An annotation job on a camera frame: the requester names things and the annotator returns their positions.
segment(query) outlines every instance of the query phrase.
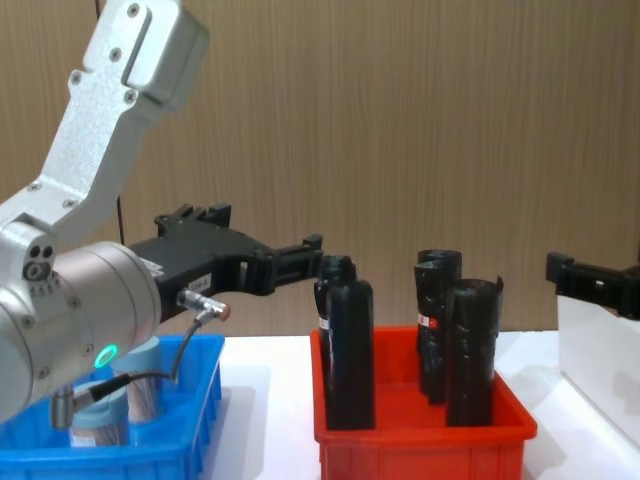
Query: wooden wall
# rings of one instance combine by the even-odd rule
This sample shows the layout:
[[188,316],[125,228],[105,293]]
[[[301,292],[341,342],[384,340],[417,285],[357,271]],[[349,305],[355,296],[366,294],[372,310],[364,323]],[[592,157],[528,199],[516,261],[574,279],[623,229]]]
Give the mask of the wooden wall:
[[[31,72],[2,75],[0,135],[17,115],[37,119],[28,132],[9,127],[10,147],[0,137],[13,176],[3,188],[39,165],[62,112],[92,28],[93,1],[74,2],[64,14],[62,0],[0,3],[3,17],[40,12],[23,28],[0,19],[13,42],[0,46],[3,65]],[[268,244],[319,232],[328,253],[351,254],[374,286],[378,323],[414,321],[419,249],[461,249],[466,276],[503,276],[506,329],[555,328],[548,251],[637,260],[635,0],[184,3],[211,45],[190,102],[148,136],[123,194],[129,243],[184,202],[228,201],[232,226]],[[38,99],[20,102],[29,94]],[[224,298],[227,334],[316,325],[309,283]]]

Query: plastic bin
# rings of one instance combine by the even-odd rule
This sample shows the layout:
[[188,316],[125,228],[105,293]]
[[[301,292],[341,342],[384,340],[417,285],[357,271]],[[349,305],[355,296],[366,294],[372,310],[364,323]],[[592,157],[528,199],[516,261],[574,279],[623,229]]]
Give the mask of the plastic bin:
[[[182,337],[160,337],[162,367]],[[163,415],[129,427],[129,445],[70,448],[69,434],[49,426],[49,400],[0,425],[2,480],[196,480],[221,396],[219,360],[224,337],[194,336],[180,365],[179,382],[161,382]],[[78,383],[112,376],[109,367]]]
[[419,390],[415,327],[376,328],[376,429],[327,430],[320,339],[311,334],[315,439],[322,480],[520,480],[537,425],[496,375],[494,425],[447,427]]

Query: blue plastic crate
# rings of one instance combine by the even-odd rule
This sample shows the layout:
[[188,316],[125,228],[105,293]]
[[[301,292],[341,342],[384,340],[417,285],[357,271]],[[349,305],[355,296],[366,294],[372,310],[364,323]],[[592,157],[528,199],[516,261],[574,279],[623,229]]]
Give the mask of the blue plastic crate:
[[[162,366],[170,371],[182,337],[160,337]],[[164,414],[129,427],[127,446],[70,448],[68,432],[49,426],[49,400],[0,425],[2,480],[196,480],[220,400],[222,335],[191,339],[178,385],[161,382]],[[113,375],[100,369],[78,383]]]

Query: black cylindrical object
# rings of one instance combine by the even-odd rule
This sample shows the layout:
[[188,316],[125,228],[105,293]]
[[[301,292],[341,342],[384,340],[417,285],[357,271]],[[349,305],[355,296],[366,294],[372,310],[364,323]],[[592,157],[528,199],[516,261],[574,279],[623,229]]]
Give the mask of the black cylindrical object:
[[493,364],[500,330],[502,279],[458,280],[447,301],[447,425],[492,423]]
[[336,282],[327,296],[331,365],[327,427],[375,427],[373,290],[365,281]]
[[336,281],[356,279],[356,266],[346,255],[326,255],[320,262],[318,281],[313,285],[313,293],[318,309],[318,333],[322,354],[322,373],[327,378],[329,370],[329,317],[327,316],[327,294]]
[[424,250],[414,267],[418,298],[418,355],[420,390],[429,403],[441,404],[446,393],[447,323],[449,285],[460,278],[462,254],[454,250]]

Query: robotic arm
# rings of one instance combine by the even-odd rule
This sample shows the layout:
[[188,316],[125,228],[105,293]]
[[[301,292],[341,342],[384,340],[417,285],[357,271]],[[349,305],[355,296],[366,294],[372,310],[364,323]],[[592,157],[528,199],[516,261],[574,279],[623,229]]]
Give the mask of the robotic arm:
[[145,342],[192,306],[184,292],[267,295],[317,274],[321,237],[271,249],[228,229],[230,206],[158,217],[158,238],[132,249],[58,255],[110,215],[146,129],[184,104],[207,42],[179,0],[108,1],[42,172],[0,205],[0,422]]

